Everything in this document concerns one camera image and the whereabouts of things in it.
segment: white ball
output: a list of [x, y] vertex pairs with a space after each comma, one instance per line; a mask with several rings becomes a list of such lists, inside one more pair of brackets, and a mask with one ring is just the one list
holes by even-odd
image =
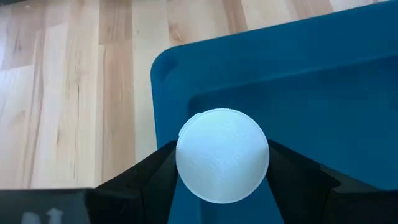
[[189, 119], [179, 133], [177, 170], [197, 197], [233, 203], [250, 195], [269, 164], [266, 136], [246, 114], [213, 109]]

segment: hardwood floor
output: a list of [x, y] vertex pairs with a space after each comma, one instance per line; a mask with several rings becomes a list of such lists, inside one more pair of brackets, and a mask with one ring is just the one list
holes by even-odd
[[180, 44], [375, 0], [0, 6], [0, 188], [94, 187], [154, 152], [150, 67]]

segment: blue plastic bin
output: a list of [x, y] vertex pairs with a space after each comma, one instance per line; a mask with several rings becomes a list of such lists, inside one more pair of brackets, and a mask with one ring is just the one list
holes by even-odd
[[[398, 2], [173, 47], [152, 71], [157, 144], [226, 107], [273, 139], [381, 189], [398, 189]], [[228, 205], [179, 179], [169, 223], [283, 223], [267, 180]]]

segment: wooden floor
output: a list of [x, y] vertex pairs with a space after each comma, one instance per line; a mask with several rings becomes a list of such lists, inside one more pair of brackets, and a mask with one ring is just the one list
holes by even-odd
[[150, 67], [171, 46], [374, 2], [31, 0], [0, 6], [0, 188], [93, 187], [154, 152]]

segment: wood grain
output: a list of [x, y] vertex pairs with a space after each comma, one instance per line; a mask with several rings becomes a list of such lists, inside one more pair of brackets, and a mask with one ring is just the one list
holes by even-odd
[[374, 2], [29, 0], [1, 6], [0, 188], [95, 187], [154, 152], [150, 68], [171, 46]]

